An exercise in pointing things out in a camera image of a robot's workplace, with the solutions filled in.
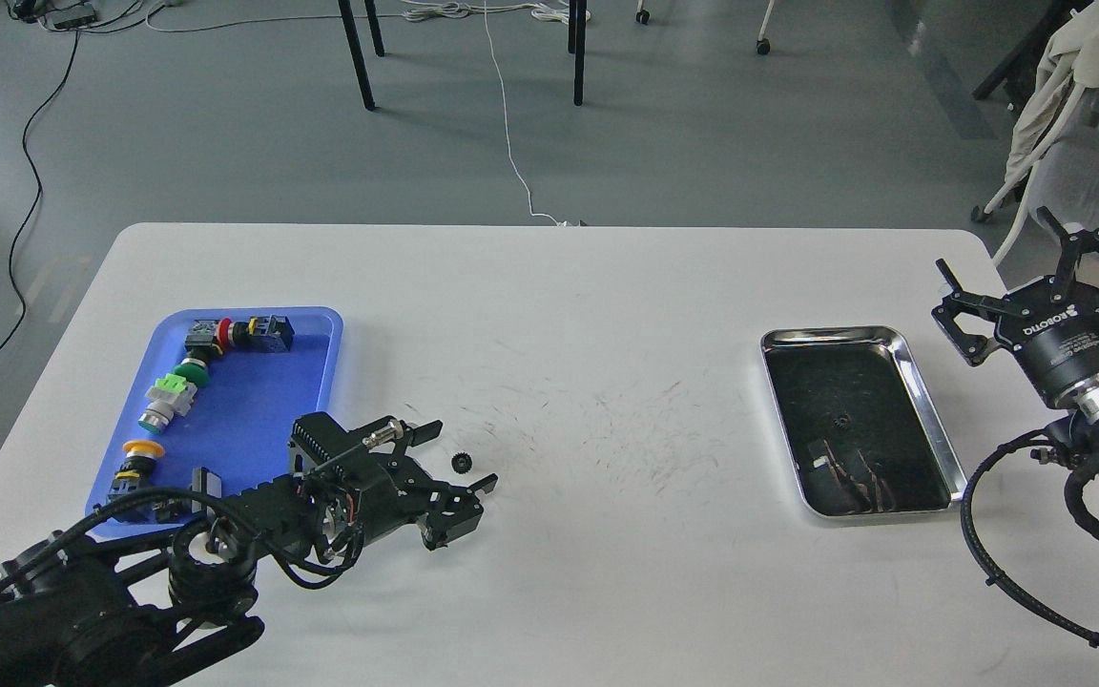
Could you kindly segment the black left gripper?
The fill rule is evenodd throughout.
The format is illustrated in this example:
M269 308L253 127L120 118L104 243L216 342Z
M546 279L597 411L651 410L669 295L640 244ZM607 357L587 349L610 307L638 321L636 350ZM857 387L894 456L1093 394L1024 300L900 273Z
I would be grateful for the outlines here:
M480 525L481 496L493 492L496 473L470 486L452 486L406 456L442 430L441 419L411 425L382 417L362 426L360 448L328 461L320 469L322 564L354 564L367 545L406 525L422 531L428 551L445 549Z

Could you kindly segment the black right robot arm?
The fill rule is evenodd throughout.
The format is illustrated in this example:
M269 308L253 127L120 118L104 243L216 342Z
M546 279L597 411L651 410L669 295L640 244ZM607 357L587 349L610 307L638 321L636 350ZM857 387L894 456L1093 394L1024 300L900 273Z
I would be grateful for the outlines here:
M1068 470L1068 513L1099 542L1099 228L1072 232L1050 208L1037 214L1061 241L1054 270L991 297L964 290L939 261L951 291L932 314L969 365L1004 350L1043 405L1065 411L1042 435L1050 459Z

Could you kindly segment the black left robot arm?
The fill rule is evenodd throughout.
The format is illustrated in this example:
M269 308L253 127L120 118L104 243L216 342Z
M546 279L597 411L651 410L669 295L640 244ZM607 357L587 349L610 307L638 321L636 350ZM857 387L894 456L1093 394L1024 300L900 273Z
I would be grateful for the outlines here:
M227 497L138 489L54 531L0 567L0 686L170 686L260 638L263 558L323 590L397 528L429 551L470 534L498 477L432 478L408 450L441 430L301 415L279 477Z

